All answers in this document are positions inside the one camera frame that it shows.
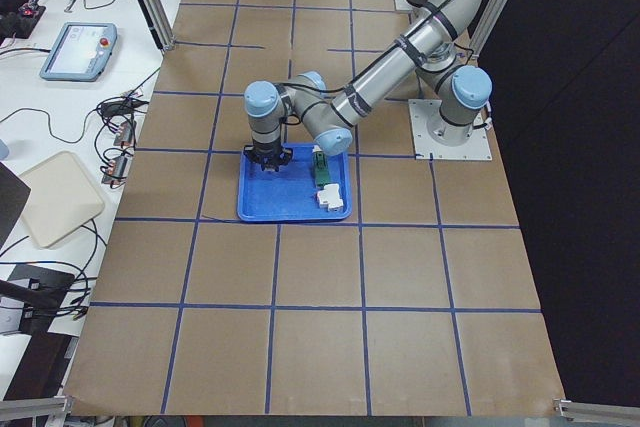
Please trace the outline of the blue plastic tray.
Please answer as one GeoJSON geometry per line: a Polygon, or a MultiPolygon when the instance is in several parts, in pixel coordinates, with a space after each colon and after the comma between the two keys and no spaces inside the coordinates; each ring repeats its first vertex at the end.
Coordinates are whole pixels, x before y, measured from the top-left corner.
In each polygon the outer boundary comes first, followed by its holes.
{"type": "Polygon", "coordinates": [[[287,143],[293,151],[288,165],[263,171],[246,156],[240,160],[237,214],[245,222],[335,222],[352,212],[348,155],[327,159],[331,181],[339,186],[343,205],[331,210],[317,199],[312,143],[287,143]]]}

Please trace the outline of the black laptop corner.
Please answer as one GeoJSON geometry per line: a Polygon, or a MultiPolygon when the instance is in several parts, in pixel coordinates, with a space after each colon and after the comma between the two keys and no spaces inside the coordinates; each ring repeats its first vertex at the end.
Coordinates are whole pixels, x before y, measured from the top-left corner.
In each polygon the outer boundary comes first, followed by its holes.
{"type": "Polygon", "coordinates": [[[0,245],[3,246],[26,206],[31,189],[4,164],[1,164],[0,181],[0,245]]]}

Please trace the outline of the white circuit breaker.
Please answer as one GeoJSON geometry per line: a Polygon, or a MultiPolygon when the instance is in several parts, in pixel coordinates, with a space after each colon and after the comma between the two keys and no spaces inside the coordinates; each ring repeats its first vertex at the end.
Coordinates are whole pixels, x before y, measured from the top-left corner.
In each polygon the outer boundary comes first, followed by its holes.
{"type": "Polygon", "coordinates": [[[340,185],[329,183],[316,192],[316,201],[321,209],[327,212],[343,212],[344,200],[341,196],[340,185]]]}

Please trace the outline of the beige plastic tray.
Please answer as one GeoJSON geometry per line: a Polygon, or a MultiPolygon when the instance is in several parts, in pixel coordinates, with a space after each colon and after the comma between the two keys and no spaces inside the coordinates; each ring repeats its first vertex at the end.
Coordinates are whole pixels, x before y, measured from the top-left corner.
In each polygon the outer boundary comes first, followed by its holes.
{"type": "Polygon", "coordinates": [[[58,152],[19,179],[30,188],[21,219],[39,247],[51,247],[104,210],[99,189],[73,152],[58,152]]]}

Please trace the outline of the near teach pendant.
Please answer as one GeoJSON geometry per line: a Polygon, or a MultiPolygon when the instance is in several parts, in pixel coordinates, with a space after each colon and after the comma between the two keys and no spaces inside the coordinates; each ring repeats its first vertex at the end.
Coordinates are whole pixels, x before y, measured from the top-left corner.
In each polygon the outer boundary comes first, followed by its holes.
{"type": "Polygon", "coordinates": [[[66,22],[39,76],[47,81],[93,82],[106,68],[117,39],[113,23],[66,22]]]}

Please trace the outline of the green terminal block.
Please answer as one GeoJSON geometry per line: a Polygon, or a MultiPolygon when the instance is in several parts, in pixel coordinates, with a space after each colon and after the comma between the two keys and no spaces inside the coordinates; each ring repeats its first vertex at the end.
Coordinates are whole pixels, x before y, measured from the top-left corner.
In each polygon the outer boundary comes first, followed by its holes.
{"type": "Polygon", "coordinates": [[[322,149],[315,145],[312,149],[314,182],[317,188],[323,188],[331,183],[328,158],[322,149]]]}

